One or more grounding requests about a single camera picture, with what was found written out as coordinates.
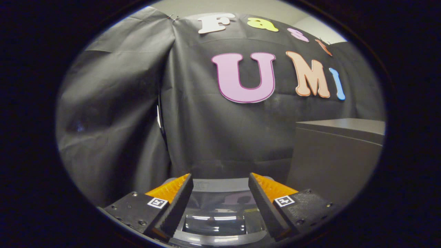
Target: wrinkled fabric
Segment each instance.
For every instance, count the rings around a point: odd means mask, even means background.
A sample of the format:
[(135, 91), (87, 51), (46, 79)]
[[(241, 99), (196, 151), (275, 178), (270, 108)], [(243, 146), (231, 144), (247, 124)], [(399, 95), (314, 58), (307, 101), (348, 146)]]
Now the wrinkled fabric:
[[(250, 172), (286, 181), (295, 123), (363, 118), (384, 120), (379, 82), (347, 42), (328, 45), (247, 25), (236, 14), (226, 29), (198, 34), (204, 15), (168, 19), (147, 7), (97, 37), (75, 60), (60, 87), (56, 138), (72, 180), (95, 205), (104, 207), (130, 191), (147, 192), (169, 177), (240, 178)], [(330, 98), (301, 97), (286, 51), (310, 65), (323, 64)], [(244, 87), (259, 85), (251, 53), (273, 61), (275, 91), (268, 99), (240, 104), (219, 92), (211, 58), (240, 53)], [(340, 74), (346, 100), (336, 96), (329, 68)], [(157, 122), (158, 97), (165, 139)]]

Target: letter u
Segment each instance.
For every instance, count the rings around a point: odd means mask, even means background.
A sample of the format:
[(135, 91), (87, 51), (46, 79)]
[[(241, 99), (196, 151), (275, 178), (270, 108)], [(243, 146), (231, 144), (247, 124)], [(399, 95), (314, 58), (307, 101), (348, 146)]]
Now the letter u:
[(260, 84), (256, 88), (245, 88), (240, 83), (239, 53), (224, 53), (214, 56), (211, 61), (217, 65), (217, 79), (220, 93), (230, 101), (254, 103), (269, 98), (275, 88), (273, 60), (271, 53), (252, 53), (251, 58), (259, 65)]

